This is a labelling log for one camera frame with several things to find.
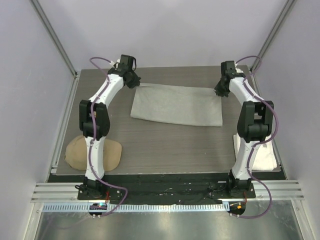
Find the grey cloth napkin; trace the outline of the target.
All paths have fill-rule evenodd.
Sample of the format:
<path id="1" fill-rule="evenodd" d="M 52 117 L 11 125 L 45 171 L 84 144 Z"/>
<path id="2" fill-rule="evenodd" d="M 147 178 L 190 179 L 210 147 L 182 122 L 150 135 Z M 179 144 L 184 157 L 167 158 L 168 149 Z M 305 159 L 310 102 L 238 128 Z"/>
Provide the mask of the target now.
<path id="1" fill-rule="evenodd" d="M 152 122 L 222 127 L 222 100 L 212 88 L 142 83 L 130 117 Z"/>

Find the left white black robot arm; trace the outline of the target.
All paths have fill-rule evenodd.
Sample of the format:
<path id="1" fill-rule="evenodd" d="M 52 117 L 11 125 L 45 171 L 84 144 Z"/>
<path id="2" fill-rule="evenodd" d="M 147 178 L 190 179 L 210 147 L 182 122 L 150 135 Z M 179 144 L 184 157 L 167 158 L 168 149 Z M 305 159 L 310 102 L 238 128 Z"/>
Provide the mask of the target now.
<path id="1" fill-rule="evenodd" d="M 102 199 L 108 186 L 104 183 L 104 143 L 111 127 L 108 107 L 116 94 L 124 87 L 133 89 L 140 85 L 135 70 L 120 64 L 108 70 L 98 91 L 79 104 L 79 129 L 85 139 L 87 165 L 80 193 L 97 200 Z"/>

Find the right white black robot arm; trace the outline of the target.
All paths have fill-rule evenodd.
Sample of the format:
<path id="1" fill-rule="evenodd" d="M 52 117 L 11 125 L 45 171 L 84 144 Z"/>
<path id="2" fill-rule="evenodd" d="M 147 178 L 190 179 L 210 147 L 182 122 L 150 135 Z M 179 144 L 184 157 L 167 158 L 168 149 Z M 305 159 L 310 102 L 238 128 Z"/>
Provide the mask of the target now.
<path id="1" fill-rule="evenodd" d="M 263 100 L 249 85 L 243 73 L 227 71 L 214 88 L 219 97 L 233 93 L 241 104 L 237 122 L 240 145 L 236 161 L 226 180 L 226 193 L 233 198 L 250 190 L 252 167 L 260 145 L 266 143 L 273 128 L 272 101 Z"/>

